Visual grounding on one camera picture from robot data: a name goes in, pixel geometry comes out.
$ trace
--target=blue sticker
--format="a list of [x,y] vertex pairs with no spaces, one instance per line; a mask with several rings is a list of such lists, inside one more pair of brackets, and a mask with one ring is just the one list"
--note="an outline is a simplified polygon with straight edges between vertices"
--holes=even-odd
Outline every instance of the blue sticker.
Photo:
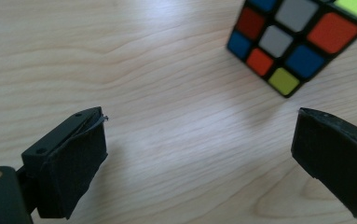
[[300,45],[288,57],[285,64],[302,78],[310,78],[323,66],[325,58],[312,49]]
[[260,9],[269,12],[271,9],[273,9],[276,0],[248,0],[248,2],[256,5]]
[[251,47],[251,41],[240,33],[234,31],[228,41],[227,48],[240,59],[244,58]]

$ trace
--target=black plastic part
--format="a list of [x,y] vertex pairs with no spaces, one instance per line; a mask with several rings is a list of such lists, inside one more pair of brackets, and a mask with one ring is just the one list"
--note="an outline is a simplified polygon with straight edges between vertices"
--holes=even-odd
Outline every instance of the black plastic part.
[[0,166],[0,224],[33,224],[13,168]]
[[107,156],[106,119],[100,107],[78,112],[21,154],[24,172],[39,190],[41,217],[69,218],[73,213]]
[[322,111],[301,108],[292,154],[357,218],[357,127]]

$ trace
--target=wooden table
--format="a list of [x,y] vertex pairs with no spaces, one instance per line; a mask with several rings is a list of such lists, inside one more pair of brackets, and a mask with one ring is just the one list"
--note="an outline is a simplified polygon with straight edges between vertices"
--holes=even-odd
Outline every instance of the wooden table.
[[109,157],[71,219],[357,223],[291,157],[297,110],[357,125],[357,42],[284,99],[226,50],[241,0],[0,0],[0,165],[100,105]]

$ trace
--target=rubik's cube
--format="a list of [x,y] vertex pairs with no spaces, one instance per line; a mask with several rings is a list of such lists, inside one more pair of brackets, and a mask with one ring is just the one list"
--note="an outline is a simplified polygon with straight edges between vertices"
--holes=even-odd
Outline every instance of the rubik's cube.
[[246,0],[227,48],[284,97],[357,38],[357,0]]

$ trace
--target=wood grain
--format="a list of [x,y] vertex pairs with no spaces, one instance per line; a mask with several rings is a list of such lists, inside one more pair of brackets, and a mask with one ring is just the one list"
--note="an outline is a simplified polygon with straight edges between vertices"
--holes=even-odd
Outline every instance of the wood grain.
[[357,42],[289,100],[227,52],[241,0],[0,0],[0,165],[100,105],[109,157],[72,218],[357,223],[291,158],[305,106],[357,125]]

